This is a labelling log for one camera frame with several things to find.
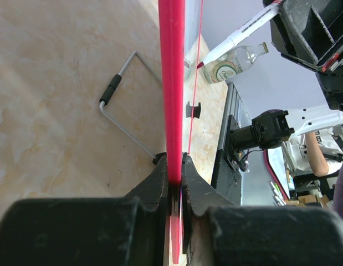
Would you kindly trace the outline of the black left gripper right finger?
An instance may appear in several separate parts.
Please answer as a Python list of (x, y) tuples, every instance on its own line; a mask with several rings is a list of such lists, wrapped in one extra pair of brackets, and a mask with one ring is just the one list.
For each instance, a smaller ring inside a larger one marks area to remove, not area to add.
[(343, 220), (319, 207), (236, 206), (182, 158), (188, 265), (343, 265)]

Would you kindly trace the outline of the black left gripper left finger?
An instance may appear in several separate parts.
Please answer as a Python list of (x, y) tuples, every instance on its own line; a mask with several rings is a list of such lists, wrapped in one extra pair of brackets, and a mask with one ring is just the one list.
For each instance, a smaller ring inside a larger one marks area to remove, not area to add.
[(167, 265), (166, 158), (123, 197), (14, 202), (0, 221), (0, 265)]

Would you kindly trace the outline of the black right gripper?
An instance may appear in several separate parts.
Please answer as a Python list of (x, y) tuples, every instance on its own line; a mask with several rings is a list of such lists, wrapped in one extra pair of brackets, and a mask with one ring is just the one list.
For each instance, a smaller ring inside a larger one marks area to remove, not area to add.
[(316, 78), (326, 102), (343, 112), (343, 1), (282, 1), (270, 28), (283, 57), (323, 67)]

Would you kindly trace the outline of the magenta-capped whiteboard marker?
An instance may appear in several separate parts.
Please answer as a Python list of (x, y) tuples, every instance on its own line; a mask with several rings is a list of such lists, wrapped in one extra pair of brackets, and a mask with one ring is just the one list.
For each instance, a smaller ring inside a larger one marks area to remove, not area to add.
[(252, 19), (230, 34), (221, 44), (217, 45), (206, 55), (206, 57), (197, 65), (197, 69), (215, 61), (224, 53), (235, 48), (240, 42), (248, 38), (268, 21), (273, 19), (279, 13), (282, 2), (283, 1), (272, 1)]

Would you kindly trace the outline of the pink-framed whiteboard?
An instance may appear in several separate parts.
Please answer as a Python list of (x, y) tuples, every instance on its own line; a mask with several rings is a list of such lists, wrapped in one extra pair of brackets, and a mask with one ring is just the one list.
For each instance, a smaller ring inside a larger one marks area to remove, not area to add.
[(203, 1), (159, 1), (162, 89), (165, 117), (170, 238), (173, 264), (180, 260), (182, 246), (182, 158), (184, 103), (194, 102), (201, 43)]

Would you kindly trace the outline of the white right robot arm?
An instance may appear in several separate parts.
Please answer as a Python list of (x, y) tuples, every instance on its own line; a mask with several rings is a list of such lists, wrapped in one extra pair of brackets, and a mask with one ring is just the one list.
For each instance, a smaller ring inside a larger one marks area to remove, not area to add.
[(290, 137), (343, 125), (343, 1), (264, 1), (263, 5), (232, 34), (233, 42), (269, 22), (277, 51), (315, 73), (327, 105), (266, 111), (249, 126), (229, 129), (226, 147), (233, 152), (271, 149)]

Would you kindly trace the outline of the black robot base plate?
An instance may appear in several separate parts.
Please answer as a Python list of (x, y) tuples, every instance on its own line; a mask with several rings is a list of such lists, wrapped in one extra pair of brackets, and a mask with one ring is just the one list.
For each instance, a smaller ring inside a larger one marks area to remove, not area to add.
[(234, 133), (239, 129), (233, 115), (228, 115), (219, 137), (216, 159), (211, 179), (211, 186), (235, 205), (242, 204), (242, 175), (244, 166), (240, 163), (242, 152), (239, 151)]

